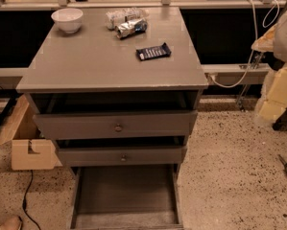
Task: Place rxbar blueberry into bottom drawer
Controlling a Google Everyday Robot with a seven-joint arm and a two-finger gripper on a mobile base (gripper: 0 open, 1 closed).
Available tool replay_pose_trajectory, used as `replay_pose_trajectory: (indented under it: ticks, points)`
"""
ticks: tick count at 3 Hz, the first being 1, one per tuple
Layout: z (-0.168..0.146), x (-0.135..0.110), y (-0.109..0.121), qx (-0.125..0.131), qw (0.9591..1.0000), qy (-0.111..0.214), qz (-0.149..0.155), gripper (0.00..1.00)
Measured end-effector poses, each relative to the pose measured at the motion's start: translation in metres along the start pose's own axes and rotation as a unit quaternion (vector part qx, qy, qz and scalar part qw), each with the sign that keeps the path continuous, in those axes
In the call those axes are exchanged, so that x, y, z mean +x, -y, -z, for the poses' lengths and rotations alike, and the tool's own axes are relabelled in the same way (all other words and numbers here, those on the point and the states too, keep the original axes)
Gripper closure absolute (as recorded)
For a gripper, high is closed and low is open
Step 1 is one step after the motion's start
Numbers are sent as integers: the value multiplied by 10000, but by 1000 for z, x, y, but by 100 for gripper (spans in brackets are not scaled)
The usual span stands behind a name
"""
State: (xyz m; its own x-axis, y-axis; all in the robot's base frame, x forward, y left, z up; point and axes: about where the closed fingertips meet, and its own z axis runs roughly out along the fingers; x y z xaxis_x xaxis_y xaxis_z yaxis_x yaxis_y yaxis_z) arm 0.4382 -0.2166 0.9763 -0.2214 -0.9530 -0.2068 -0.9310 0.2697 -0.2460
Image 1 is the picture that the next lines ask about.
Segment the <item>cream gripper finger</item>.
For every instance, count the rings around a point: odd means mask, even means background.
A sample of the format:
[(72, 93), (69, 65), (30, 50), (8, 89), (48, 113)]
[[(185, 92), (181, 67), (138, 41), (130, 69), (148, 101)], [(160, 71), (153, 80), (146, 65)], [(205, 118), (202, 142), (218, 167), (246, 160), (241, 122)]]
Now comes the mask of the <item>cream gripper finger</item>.
[(287, 109), (287, 63), (281, 69), (271, 69), (266, 75), (261, 97), (255, 107), (260, 123), (274, 123)]

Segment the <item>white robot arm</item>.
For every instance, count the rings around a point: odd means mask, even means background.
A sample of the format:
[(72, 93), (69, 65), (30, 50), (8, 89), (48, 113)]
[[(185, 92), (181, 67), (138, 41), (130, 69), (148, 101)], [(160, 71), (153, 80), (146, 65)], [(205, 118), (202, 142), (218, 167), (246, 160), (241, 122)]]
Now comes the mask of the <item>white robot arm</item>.
[(287, 109), (287, 11), (266, 33), (254, 41), (254, 51), (270, 52), (283, 66), (267, 74), (263, 83), (262, 100), (256, 106), (260, 119), (274, 123)]

